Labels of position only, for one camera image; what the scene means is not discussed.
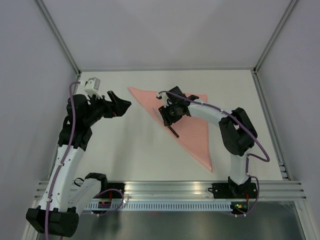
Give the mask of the steel knife dark handle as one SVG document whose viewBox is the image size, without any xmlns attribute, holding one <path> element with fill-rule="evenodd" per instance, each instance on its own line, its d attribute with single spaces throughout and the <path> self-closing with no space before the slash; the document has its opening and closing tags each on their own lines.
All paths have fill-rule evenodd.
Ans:
<svg viewBox="0 0 320 240">
<path fill-rule="evenodd" d="M 157 118 L 164 124 L 164 120 L 160 114 L 160 112 L 157 110 L 157 109 L 153 109 L 154 111 L 154 114 L 157 116 Z M 171 131 L 171 133 L 176 137 L 176 138 L 179 138 L 180 136 L 178 135 L 178 133 L 169 125 L 169 126 L 166 126 L 165 127 Z"/>
</svg>

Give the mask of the pink cloth napkin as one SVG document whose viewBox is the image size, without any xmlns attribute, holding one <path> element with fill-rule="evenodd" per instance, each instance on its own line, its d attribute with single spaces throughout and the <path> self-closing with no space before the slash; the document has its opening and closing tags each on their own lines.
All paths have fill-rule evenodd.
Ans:
<svg viewBox="0 0 320 240">
<path fill-rule="evenodd" d="M 128 87 L 128 91 L 186 152 L 209 172 L 213 172 L 209 150 L 209 124 L 205 120 L 183 116 L 178 122 L 172 124 L 175 131 L 173 133 L 169 127 L 164 126 L 158 111 L 161 101 L 156 98 L 156 91 L 141 90 L 132 86 Z"/>
</svg>

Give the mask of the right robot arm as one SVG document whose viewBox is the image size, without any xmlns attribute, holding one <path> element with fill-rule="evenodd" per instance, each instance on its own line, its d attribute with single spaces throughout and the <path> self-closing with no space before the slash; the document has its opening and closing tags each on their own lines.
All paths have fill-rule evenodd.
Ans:
<svg viewBox="0 0 320 240">
<path fill-rule="evenodd" d="M 199 96 L 186 96 L 178 86 L 156 95 L 163 105 L 158 112 L 166 127 L 184 116 L 205 120 L 219 128 L 223 146 L 230 153 L 231 169 L 226 183 L 212 183 L 208 191 L 215 199 L 255 199 L 257 185 L 248 175 L 247 154 L 255 145 L 258 134 L 243 108 L 225 111 L 210 105 Z"/>
</svg>

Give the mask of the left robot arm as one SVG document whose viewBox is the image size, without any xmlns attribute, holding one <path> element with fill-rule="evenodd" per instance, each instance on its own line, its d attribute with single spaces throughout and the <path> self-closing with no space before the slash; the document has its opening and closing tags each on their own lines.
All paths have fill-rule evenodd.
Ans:
<svg viewBox="0 0 320 240">
<path fill-rule="evenodd" d="M 132 105 L 111 90 L 107 95 L 109 100 L 95 94 L 76 94 L 67 101 L 67 116 L 59 133 L 55 165 L 48 185 L 39 204 L 26 213 L 26 220 L 46 239 L 50 236 L 72 237 L 81 213 L 93 198 L 124 199 L 124 188 L 112 187 L 104 173 L 96 172 L 88 173 L 76 192 L 70 193 L 78 165 L 93 134 L 92 126 L 102 118 L 123 116 Z"/>
</svg>

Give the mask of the right aluminium frame post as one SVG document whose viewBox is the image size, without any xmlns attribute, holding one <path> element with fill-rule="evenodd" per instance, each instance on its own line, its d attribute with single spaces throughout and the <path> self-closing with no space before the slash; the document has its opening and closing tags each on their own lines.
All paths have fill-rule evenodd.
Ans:
<svg viewBox="0 0 320 240">
<path fill-rule="evenodd" d="M 272 32 L 266 46 L 264 47 L 260 57 L 258 58 L 256 64 L 252 68 L 252 73 L 257 74 L 259 69 L 262 67 L 264 61 L 266 60 L 269 52 L 271 51 L 273 45 L 275 44 L 277 38 L 281 34 L 283 28 L 285 27 L 286 23 L 288 22 L 291 14 L 295 10 L 297 4 L 299 3 L 299 0 L 290 0 L 287 7 L 285 8 L 283 14 L 281 15 L 281 18 L 279 19 L 274 31 Z"/>
</svg>

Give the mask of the aluminium frame post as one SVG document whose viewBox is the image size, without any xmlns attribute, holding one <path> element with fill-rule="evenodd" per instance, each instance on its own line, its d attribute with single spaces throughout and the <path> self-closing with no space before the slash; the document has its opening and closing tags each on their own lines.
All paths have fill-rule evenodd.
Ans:
<svg viewBox="0 0 320 240">
<path fill-rule="evenodd" d="M 45 2 L 43 0 L 34 0 L 35 5 L 37 6 L 38 10 L 40 11 L 44 21 L 48 25 L 50 31 L 52 32 L 55 40 L 57 41 L 64 57 L 68 61 L 69 65 L 73 69 L 76 76 L 81 75 L 81 70 L 79 69 L 74 57 L 72 56 L 71 51 L 69 50 L 62 34 L 60 33 L 52 15 L 50 14 Z"/>
<path fill-rule="evenodd" d="M 258 58 L 256 64 L 252 68 L 252 73 L 257 74 L 259 69 L 262 67 L 264 61 L 266 60 L 269 52 L 271 51 L 273 45 L 275 44 L 277 38 L 281 34 L 283 28 L 285 27 L 286 23 L 288 22 L 291 14 L 295 10 L 297 4 L 299 3 L 299 0 L 290 0 L 287 7 L 285 8 L 283 14 L 281 15 L 281 18 L 279 19 L 274 31 L 272 32 L 266 46 L 264 47 L 260 57 Z"/>
</svg>

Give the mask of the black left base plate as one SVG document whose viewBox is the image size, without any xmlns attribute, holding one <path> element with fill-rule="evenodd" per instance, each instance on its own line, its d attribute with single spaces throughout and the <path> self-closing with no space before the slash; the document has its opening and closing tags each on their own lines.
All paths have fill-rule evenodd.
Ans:
<svg viewBox="0 0 320 240">
<path fill-rule="evenodd" d="M 107 189 L 117 189 L 118 191 L 111 190 L 106 192 L 103 197 L 106 199 L 121 199 L 121 194 L 125 193 L 125 183 L 124 182 L 109 182 L 107 184 Z"/>
</svg>

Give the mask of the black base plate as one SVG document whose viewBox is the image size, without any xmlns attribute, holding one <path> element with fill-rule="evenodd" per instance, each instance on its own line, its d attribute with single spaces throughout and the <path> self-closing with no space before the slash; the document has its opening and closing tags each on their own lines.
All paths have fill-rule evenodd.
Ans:
<svg viewBox="0 0 320 240">
<path fill-rule="evenodd" d="M 111 190 L 106 192 L 103 197 L 106 199 L 121 199 L 121 194 L 125 193 L 125 183 L 124 182 L 109 182 L 107 184 L 107 189 L 117 189 L 118 191 Z"/>
<path fill-rule="evenodd" d="M 214 199 L 256 199 L 258 189 L 255 183 L 231 185 L 229 183 L 213 183 L 207 189 Z"/>
</svg>

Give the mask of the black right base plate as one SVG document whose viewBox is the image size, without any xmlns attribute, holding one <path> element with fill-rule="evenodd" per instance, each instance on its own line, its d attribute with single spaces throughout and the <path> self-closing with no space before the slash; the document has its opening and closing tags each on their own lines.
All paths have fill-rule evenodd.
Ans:
<svg viewBox="0 0 320 240">
<path fill-rule="evenodd" d="M 214 199 L 256 199 L 258 189 L 255 183 L 231 185 L 229 183 L 213 183 L 207 189 Z"/>
</svg>

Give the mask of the left aluminium frame post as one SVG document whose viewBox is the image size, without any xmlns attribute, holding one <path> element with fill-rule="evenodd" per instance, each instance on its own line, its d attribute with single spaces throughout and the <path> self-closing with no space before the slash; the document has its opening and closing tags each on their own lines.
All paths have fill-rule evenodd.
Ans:
<svg viewBox="0 0 320 240">
<path fill-rule="evenodd" d="M 60 33 L 52 15 L 50 14 L 45 2 L 43 0 L 34 0 L 35 5 L 37 6 L 38 10 L 40 11 L 44 21 L 48 25 L 50 31 L 52 32 L 55 40 L 57 41 L 64 57 L 68 61 L 69 65 L 73 69 L 76 76 L 81 75 L 81 70 L 79 69 L 74 57 L 72 56 L 71 51 L 69 50 L 62 34 Z"/>
</svg>

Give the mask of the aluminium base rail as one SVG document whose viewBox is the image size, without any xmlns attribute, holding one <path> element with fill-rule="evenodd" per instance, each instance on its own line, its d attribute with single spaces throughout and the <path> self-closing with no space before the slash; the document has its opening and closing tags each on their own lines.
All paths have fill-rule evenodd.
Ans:
<svg viewBox="0 0 320 240">
<path fill-rule="evenodd" d="M 133 201 L 217 201 L 223 194 L 217 185 L 224 181 L 123 181 L 124 195 Z M 305 201 L 303 185 L 299 181 L 259 181 L 260 201 Z"/>
</svg>

